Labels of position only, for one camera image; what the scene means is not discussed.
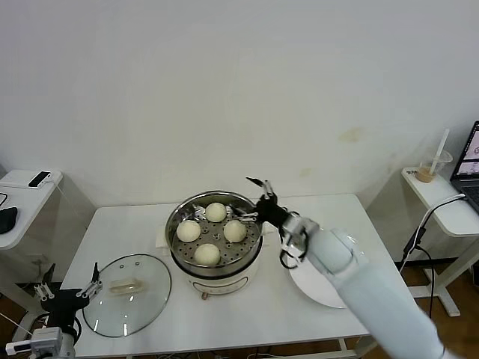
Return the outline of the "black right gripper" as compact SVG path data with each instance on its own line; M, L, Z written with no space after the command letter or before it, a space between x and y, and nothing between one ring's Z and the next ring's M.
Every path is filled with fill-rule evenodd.
M263 189L263 195L256 203L256 212L227 206L227 213L231 215L232 219L241 222L267 222L277 229L282 228L290 217L290 213L278 205L278 197L273 191L270 181L253 177L246 177L246 179Z

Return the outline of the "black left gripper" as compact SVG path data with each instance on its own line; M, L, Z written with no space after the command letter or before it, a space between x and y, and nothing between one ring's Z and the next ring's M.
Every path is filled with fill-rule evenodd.
M41 282L34 285L34 291L40 298L41 307L49 313L49 325L61 330L73 327L76 314L87 307L103 288L98 263L94 264L91 281L83 289L60 289L55 294L49 288L55 271L53 263L43 275Z

